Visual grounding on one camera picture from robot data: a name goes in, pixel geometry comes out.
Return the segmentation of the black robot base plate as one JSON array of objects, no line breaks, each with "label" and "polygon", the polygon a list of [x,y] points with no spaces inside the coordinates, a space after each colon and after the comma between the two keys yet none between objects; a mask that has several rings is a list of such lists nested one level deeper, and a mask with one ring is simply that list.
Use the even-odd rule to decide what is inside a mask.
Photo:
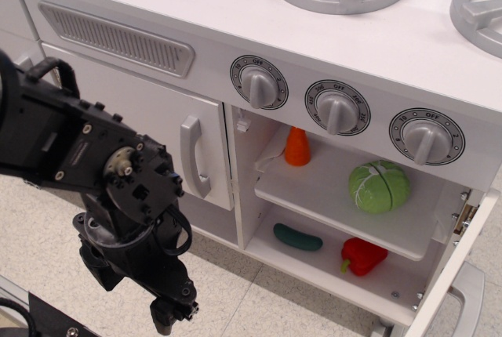
[{"label": "black robot base plate", "polygon": [[40,336],[98,337],[84,324],[69,317],[46,301],[28,293],[29,313],[35,320]]}]

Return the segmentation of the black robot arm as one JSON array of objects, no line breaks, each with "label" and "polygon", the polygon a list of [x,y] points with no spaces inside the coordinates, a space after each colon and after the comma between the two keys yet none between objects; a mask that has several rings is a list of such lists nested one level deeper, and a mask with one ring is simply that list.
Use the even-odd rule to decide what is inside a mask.
[{"label": "black robot arm", "polygon": [[2,55],[1,172],[81,195],[85,211],[73,224],[83,263],[108,291],[129,278],[150,292],[158,333],[198,311],[180,261],[192,230],[171,156],[102,103],[82,100],[68,63],[50,57],[22,69]]}]

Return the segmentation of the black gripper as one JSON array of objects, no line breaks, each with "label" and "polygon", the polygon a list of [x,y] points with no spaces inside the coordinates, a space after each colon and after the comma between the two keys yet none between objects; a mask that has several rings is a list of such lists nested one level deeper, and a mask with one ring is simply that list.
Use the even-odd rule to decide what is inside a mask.
[{"label": "black gripper", "polygon": [[82,243],[82,261],[105,290],[127,277],[155,297],[150,311],[158,334],[170,335],[176,321],[189,321],[198,312],[194,282],[179,260],[193,238],[181,212],[162,213],[123,242],[88,212],[76,215],[73,224]]}]

